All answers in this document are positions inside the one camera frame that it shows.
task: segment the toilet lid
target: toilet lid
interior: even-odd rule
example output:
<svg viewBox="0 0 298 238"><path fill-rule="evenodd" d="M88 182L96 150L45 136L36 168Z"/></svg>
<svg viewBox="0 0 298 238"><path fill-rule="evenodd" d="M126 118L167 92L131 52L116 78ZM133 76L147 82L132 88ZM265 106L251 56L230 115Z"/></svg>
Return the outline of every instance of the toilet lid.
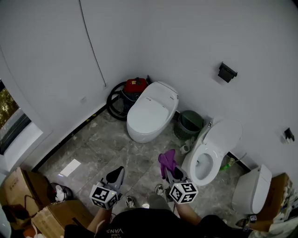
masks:
<svg viewBox="0 0 298 238"><path fill-rule="evenodd" d="M214 145L221 152L235 148L242 137L243 128L237 120L222 120L217 122L207 132L204 144Z"/></svg>
<svg viewBox="0 0 298 238"><path fill-rule="evenodd" d="M168 109L150 97L137 100L127 115L129 126L136 132L148 134L160 128L168 117Z"/></svg>

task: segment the floor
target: floor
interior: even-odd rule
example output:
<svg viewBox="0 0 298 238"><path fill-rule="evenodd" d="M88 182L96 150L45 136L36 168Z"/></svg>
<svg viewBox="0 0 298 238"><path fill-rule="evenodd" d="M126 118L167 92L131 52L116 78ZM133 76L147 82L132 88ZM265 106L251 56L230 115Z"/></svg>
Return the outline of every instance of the floor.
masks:
<svg viewBox="0 0 298 238"><path fill-rule="evenodd" d="M118 214L125 208L128 195L135 197L137 205L142 206L157 184L168 187L161 178L158 155L175 149L177 163L181 165L183 162L184 156L179 151L183 142L175 136L173 127L174 122L171 122L155 140L138 144L127 134L126 122L118 121L104 111L50 157L39 172L50 182L71 188L75 197L95 215L98 207L89 199L92 186L100 181L104 171L122 165L126 172L121 187L124 196L113 208L113 213ZM62 177L60 172L73 159L81 164L68 177ZM199 194L190 205L202 217L215 214L226 219L230 226L235 226L243 215L232 210L231 199L237 180L244 173L237 164L219 172L210 184L198 188Z"/></svg>

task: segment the smart toilet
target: smart toilet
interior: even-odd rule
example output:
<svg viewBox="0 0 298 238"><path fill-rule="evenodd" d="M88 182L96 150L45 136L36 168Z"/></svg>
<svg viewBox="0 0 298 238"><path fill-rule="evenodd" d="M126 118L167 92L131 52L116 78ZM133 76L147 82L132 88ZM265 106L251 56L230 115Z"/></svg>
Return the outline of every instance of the smart toilet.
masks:
<svg viewBox="0 0 298 238"><path fill-rule="evenodd" d="M197 186L210 183L226 153L241 139L242 132L242 125L237 120L222 119L206 125L182 164L191 181Z"/></svg>
<svg viewBox="0 0 298 238"><path fill-rule="evenodd" d="M163 83L150 84L127 114L127 130L138 143L156 138L169 124L178 107L177 91Z"/></svg>

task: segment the black wall-mounted holder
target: black wall-mounted holder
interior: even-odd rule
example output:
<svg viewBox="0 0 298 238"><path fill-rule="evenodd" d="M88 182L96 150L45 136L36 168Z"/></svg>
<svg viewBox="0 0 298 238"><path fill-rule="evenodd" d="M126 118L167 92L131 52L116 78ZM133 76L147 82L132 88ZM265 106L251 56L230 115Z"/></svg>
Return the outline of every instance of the black wall-mounted holder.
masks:
<svg viewBox="0 0 298 238"><path fill-rule="evenodd" d="M224 81L229 83L232 78L237 76L237 72L227 67L223 62L219 67L219 73L218 76L222 78Z"/></svg>
<svg viewBox="0 0 298 238"><path fill-rule="evenodd" d="M295 141L295 137L294 137L293 133L291 132L290 128L288 128L284 131L284 137L288 143Z"/></svg>

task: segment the gray pants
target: gray pants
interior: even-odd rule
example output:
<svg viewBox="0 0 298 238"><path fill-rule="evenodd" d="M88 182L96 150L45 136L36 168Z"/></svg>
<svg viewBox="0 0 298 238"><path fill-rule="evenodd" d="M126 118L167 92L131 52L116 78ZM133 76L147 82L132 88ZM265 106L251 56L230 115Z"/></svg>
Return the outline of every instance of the gray pants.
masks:
<svg viewBox="0 0 298 238"><path fill-rule="evenodd" d="M160 195L153 194L148 198L150 209L166 209L171 211L167 201Z"/></svg>

